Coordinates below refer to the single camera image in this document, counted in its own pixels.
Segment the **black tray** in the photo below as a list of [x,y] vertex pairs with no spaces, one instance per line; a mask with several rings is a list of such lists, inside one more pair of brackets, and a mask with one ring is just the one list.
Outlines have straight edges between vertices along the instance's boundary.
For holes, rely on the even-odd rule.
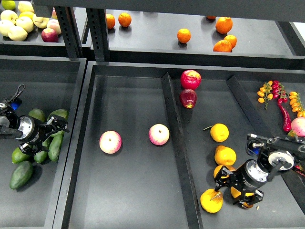
[[[18,10],[19,1],[15,1],[16,9],[13,11],[20,15]],[[90,48],[91,37],[88,38],[87,14],[84,8],[75,8],[74,15],[76,19],[76,26],[84,49]],[[54,57],[68,57],[66,46],[62,35],[58,36],[58,42],[50,43],[44,42],[41,38],[43,29],[34,26],[34,30],[30,32],[27,38],[22,41],[12,41],[9,37],[4,37],[0,34],[0,43],[2,44],[2,55],[22,55],[22,56],[54,56]]]
[[[214,45],[226,36],[215,29],[219,17],[211,21],[199,15],[126,11],[132,23],[123,28],[118,22],[122,12],[107,10],[116,19],[114,29],[108,30],[112,62],[291,69],[304,59],[295,54],[294,44],[275,21],[232,18],[234,25],[228,34],[238,41],[232,53],[224,53],[213,52]],[[181,28],[192,34],[187,44],[177,40]]]
[[19,190],[11,190],[10,177],[16,165],[11,154],[15,140],[1,141],[0,228],[52,228],[74,118],[81,91],[85,59],[0,57],[0,100],[12,96],[20,83],[22,105],[17,115],[39,108],[46,115],[56,109],[69,110],[69,133],[65,133],[58,163],[34,163],[34,175]]
[[[203,82],[196,90],[196,107],[186,110],[177,100],[179,78],[182,71],[193,67],[89,62],[80,100],[84,110],[77,115],[82,122],[75,126],[76,137],[71,143],[75,153],[68,155],[62,201],[58,203],[63,214],[56,212],[54,227],[305,226],[305,215],[289,191],[294,187],[288,188],[281,177],[261,188],[265,199],[258,210],[232,205],[225,188],[224,205],[217,214],[205,212],[198,204],[200,195],[215,186],[214,151],[218,145],[203,128],[226,123],[231,134],[224,144],[236,151],[236,167],[249,158],[244,150],[246,135],[256,132],[227,80],[232,75],[258,80],[266,72],[273,79],[286,73],[303,77],[304,72],[197,67]],[[147,136],[157,122],[170,127],[170,141],[164,147],[153,146]],[[113,156],[105,155],[98,146],[101,134],[110,129],[118,131],[123,141],[122,150]]]

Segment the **green apple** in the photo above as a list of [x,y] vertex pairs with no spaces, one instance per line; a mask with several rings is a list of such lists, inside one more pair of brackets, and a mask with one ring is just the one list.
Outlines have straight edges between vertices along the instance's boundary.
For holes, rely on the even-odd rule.
[[4,10],[0,15],[1,20],[10,20],[14,24],[16,24],[16,19],[18,15],[12,10]]
[[10,27],[8,34],[11,40],[19,42],[24,41],[28,36],[25,29],[17,25]]
[[33,15],[34,24],[41,29],[45,29],[47,27],[49,20],[49,18],[37,17],[36,14]]
[[57,35],[61,34],[61,28],[59,26],[57,19],[51,19],[48,21],[47,28],[54,29],[57,33]]
[[3,36],[8,37],[9,30],[12,26],[15,26],[15,24],[13,22],[11,22],[10,20],[1,20],[0,21],[0,33]]
[[16,8],[15,1],[2,0],[1,4],[5,10],[14,10]]
[[28,17],[21,17],[16,19],[16,25],[25,29],[27,33],[32,32],[34,29],[33,21]]
[[32,13],[34,12],[32,3],[30,3],[29,1],[20,1],[18,4],[18,10],[20,11],[20,13],[22,12],[26,12],[26,11],[30,11]]

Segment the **orange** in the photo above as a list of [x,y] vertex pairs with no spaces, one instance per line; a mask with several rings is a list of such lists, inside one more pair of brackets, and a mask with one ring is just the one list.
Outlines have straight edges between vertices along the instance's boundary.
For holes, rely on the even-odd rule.
[[191,39],[191,32],[188,29],[180,29],[177,38],[181,43],[187,43]]
[[[213,172],[213,177],[214,177],[214,178],[216,177],[217,173],[220,171],[220,169],[221,169],[222,166],[223,166],[223,165],[219,165],[219,166],[217,166],[217,167],[214,169],[214,172]],[[233,171],[236,170],[236,169],[235,169],[234,167],[232,167],[232,166],[227,166],[227,168],[228,168],[231,172],[233,172]]]
[[234,35],[227,35],[224,37],[224,40],[231,43],[232,49],[236,46],[237,38]]
[[128,27],[130,26],[132,22],[132,18],[128,13],[121,13],[119,15],[119,24],[123,27]]
[[207,212],[216,213],[223,206],[223,194],[221,191],[215,191],[212,188],[208,189],[200,196],[200,203]]
[[233,27],[232,19],[226,17],[220,17],[215,25],[217,32],[221,34],[228,33],[232,27]]
[[216,19],[216,16],[206,16],[207,19],[210,19],[210,20],[215,20]]
[[[236,198],[241,194],[242,193],[240,191],[238,191],[236,188],[231,187],[231,195],[232,195],[233,198]],[[250,193],[250,192],[246,193],[246,197],[253,196],[253,195],[254,195],[254,193]],[[242,203],[242,205],[243,205],[244,208],[252,208],[253,207],[253,205],[248,205],[246,202]]]
[[107,19],[107,28],[112,29],[115,26],[115,18],[112,14],[107,13],[106,14]]
[[213,47],[214,52],[232,52],[232,45],[229,41],[221,40]]
[[236,152],[229,147],[219,145],[215,149],[214,158],[218,165],[232,166],[236,161]]

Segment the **pink apple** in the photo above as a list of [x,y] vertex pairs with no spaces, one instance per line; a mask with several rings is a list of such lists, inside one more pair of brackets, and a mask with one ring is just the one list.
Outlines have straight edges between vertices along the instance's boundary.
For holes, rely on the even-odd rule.
[[168,128],[163,124],[156,124],[150,128],[148,136],[149,136],[149,140],[153,144],[157,146],[161,146],[168,141],[170,137],[170,132]]
[[57,35],[60,35],[61,34],[61,28],[59,26],[59,23],[58,23],[58,20],[57,19],[51,19],[48,21],[48,24],[47,24],[47,28],[51,28],[51,29],[54,29],[57,33]]
[[58,35],[54,29],[46,28],[41,32],[41,38],[44,42],[58,42]]
[[53,8],[53,11],[52,11],[52,18],[57,19],[56,11],[55,11],[54,8]]
[[121,148],[121,145],[121,136],[113,130],[106,131],[100,137],[100,148],[107,154],[116,153]]
[[201,75],[195,70],[186,70],[182,73],[180,82],[184,89],[195,90],[201,83]]

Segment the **red chili pepper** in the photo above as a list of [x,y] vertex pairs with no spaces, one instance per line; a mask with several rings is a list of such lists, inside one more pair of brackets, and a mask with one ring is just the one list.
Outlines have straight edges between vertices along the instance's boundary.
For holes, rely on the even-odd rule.
[[277,106],[280,108],[281,112],[282,112],[282,115],[283,115],[283,118],[284,118],[284,123],[283,123],[283,130],[285,132],[289,132],[291,130],[291,119],[290,119],[290,116],[289,116],[289,113],[286,111],[285,108],[283,108],[283,106],[281,105],[283,101],[281,101],[279,103],[279,100],[278,99],[278,102],[277,102]]

